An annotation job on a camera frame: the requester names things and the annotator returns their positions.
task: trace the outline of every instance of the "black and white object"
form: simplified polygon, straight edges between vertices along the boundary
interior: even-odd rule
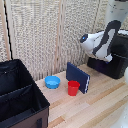
[[[105,31],[85,34],[80,42],[89,57],[108,61],[112,60],[111,45],[128,14],[128,0],[109,0],[105,16]]]

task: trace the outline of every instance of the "black bag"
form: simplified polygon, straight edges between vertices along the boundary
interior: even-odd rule
[[[0,128],[47,128],[49,105],[20,60],[0,63]]]

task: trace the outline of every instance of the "light wood flooring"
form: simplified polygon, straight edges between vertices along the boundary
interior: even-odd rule
[[[65,71],[56,74],[61,79],[57,89],[48,89],[44,79],[36,82],[50,102],[48,128],[110,128],[128,102],[124,77],[114,80],[85,64],[79,68],[91,76],[86,94],[68,95]]]

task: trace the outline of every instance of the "black box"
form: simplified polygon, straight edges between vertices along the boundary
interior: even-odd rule
[[[111,78],[119,79],[128,67],[128,36],[117,35],[112,47],[112,61],[89,58],[87,65]]]
[[[47,128],[49,105],[20,60],[0,63],[0,128]]]

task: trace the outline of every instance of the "white object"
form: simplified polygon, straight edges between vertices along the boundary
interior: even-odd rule
[[[126,104],[120,118],[110,128],[128,128],[128,103]]]
[[[120,30],[128,14],[128,1],[122,2],[109,0],[105,16],[105,31],[95,34],[86,34],[81,46],[89,57],[108,61],[112,60],[110,53],[111,44],[117,33],[127,34],[128,32]]]

